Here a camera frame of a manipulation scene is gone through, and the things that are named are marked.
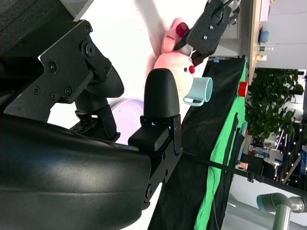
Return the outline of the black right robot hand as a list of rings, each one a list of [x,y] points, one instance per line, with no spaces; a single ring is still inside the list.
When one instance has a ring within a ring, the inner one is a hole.
[[[126,145],[108,103],[124,86],[86,20],[50,23],[0,58],[0,227],[119,230],[183,152],[177,86],[154,69]]]

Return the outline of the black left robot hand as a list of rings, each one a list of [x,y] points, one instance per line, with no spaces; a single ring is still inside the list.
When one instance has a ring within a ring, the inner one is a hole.
[[[212,55],[221,40],[226,27],[235,24],[240,12],[239,0],[211,0],[192,28],[176,27],[180,40],[175,51],[191,51],[193,65],[198,66]]]

